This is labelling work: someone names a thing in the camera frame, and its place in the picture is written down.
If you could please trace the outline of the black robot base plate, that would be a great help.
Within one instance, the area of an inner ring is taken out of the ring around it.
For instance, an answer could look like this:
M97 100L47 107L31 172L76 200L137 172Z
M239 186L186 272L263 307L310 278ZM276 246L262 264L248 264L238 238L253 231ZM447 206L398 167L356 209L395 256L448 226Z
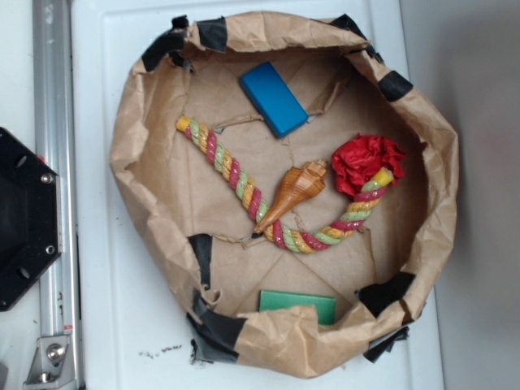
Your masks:
M59 177L1 129L1 311L11 310L60 255Z

